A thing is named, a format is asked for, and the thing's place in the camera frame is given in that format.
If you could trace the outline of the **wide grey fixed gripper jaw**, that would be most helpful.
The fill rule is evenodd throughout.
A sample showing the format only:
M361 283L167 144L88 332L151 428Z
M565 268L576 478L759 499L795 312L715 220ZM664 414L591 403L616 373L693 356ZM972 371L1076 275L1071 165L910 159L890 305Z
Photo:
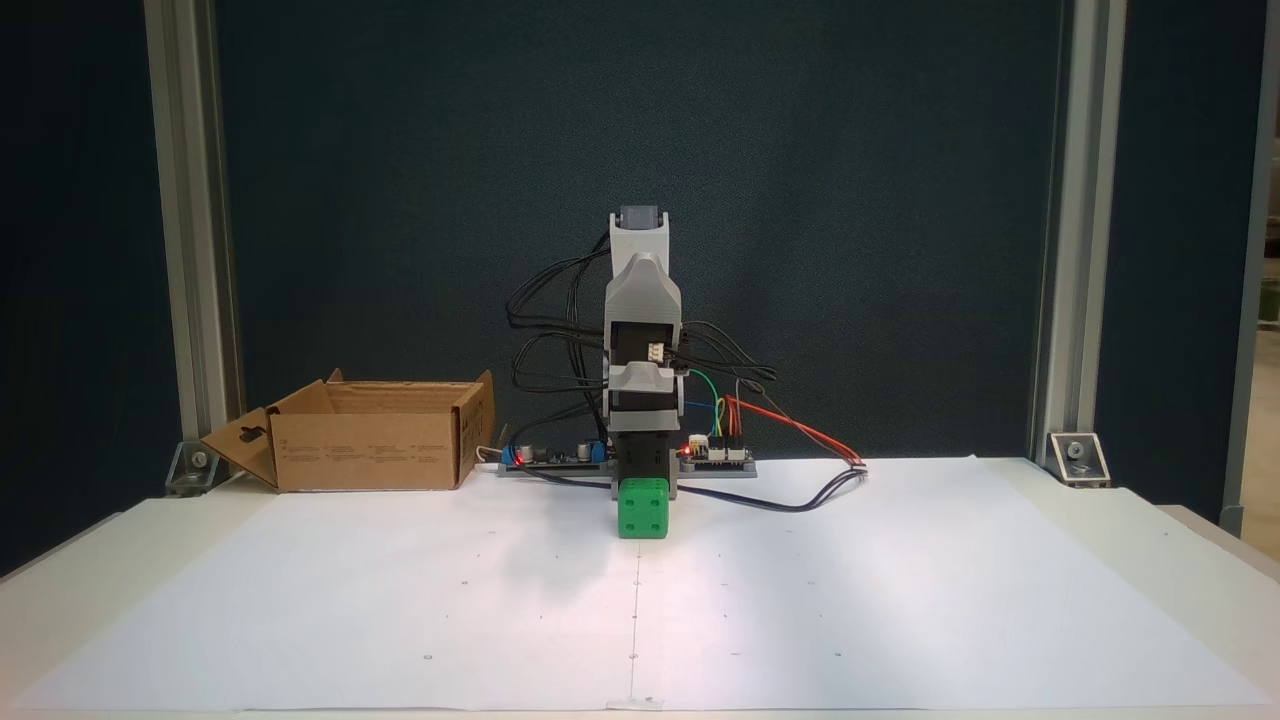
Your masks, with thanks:
M605 287L605 322L681 322L682 299L660 258L636 252Z

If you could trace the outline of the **narrow grey moving gripper jaw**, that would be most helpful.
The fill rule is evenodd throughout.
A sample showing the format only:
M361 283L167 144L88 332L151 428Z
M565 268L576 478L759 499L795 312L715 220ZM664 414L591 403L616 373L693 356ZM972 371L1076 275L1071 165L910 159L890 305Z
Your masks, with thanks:
M608 411L680 411L682 377L659 364L626 364L608 368Z

